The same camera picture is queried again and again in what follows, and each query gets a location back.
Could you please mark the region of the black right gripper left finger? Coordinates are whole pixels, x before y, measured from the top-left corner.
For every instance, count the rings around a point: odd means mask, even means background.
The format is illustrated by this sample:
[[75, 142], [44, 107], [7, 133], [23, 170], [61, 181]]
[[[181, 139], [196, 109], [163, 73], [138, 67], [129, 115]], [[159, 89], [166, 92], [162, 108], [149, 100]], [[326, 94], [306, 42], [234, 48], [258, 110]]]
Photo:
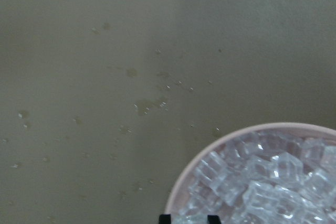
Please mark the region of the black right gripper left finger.
[[171, 224], [171, 215], [170, 214], [159, 215], [158, 224]]

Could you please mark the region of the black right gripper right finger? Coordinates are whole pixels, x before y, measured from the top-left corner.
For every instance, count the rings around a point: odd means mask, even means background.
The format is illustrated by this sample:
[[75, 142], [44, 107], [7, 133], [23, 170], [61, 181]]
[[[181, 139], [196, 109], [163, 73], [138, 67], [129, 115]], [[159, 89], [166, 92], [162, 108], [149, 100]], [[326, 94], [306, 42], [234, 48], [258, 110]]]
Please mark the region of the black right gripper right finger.
[[221, 224], [220, 218], [217, 215], [208, 215], [207, 224]]

